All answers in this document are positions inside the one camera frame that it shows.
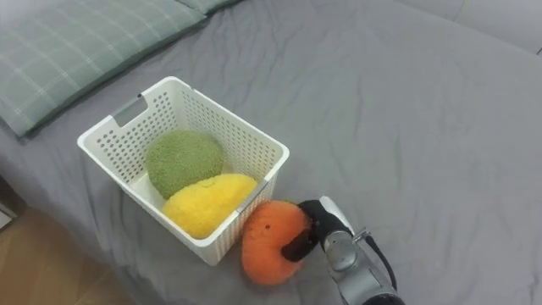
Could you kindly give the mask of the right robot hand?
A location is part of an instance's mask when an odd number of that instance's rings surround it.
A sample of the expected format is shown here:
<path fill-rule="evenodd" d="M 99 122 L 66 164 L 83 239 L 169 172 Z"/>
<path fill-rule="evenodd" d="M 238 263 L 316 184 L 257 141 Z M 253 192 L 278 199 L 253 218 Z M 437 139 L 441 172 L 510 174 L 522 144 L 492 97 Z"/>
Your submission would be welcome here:
<path fill-rule="evenodd" d="M 353 237 L 351 229 L 335 214 L 332 214 L 317 199 L 306 200 L 297 205 L 306 215 L 309 227 L 281 248 L 287 260 L 296 263 L 304 259 L 317 245 L 324 246 L 325 239 L 336 231 L 344 231 Z"/>

